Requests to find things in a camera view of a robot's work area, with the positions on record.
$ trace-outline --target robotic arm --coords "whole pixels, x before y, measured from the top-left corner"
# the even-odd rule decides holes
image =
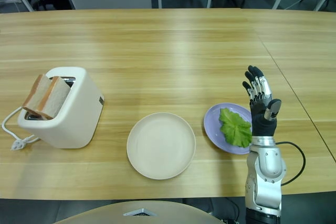
[[[245,190],[246,223],[280,223],[281,181],[286,165],[273,138],[281,100],[272,99],[264,74],[253,66],[243,82],[250,98],[252,145],[247,157],[248,175]]]

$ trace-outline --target green lettuce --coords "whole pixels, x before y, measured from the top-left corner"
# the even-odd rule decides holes
[[[225,135],[226,142],[239,147],[248,147],[252,141],[251,124],[240,117],[238,113],[228,108],[221,109],[219,120],[223,122],[220,128]]]

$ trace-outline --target beige plate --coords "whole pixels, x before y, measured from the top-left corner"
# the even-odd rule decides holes
[[[141,119],[127,140],[127,155],[143,176],[167,179],[183,172],[190,164],[196,140],[190,125],[171,113],[154,113]]]

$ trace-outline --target toaster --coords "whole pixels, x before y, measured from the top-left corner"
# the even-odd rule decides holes
[[[46,73],[62,77],[70,86],[56,117],[42,120],[22,109],[18,125],[56,148],[81,148],[92,139],[104,105],[104,96],[84,68],[58,67]]]

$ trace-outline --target toast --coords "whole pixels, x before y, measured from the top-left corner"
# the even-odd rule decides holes
[[[69,91],[69,85],[60,76],[53,77],[51,85],[37,106],[36,113],[47,119],[53,119],[57,116]]]
[[[38,115],[38,113],[36,113],[37,106],[40,104],[50,85],[51,80],[46,77],[45,74],[40,74],[35,80],[34,85],[22,107],[29,113]]]

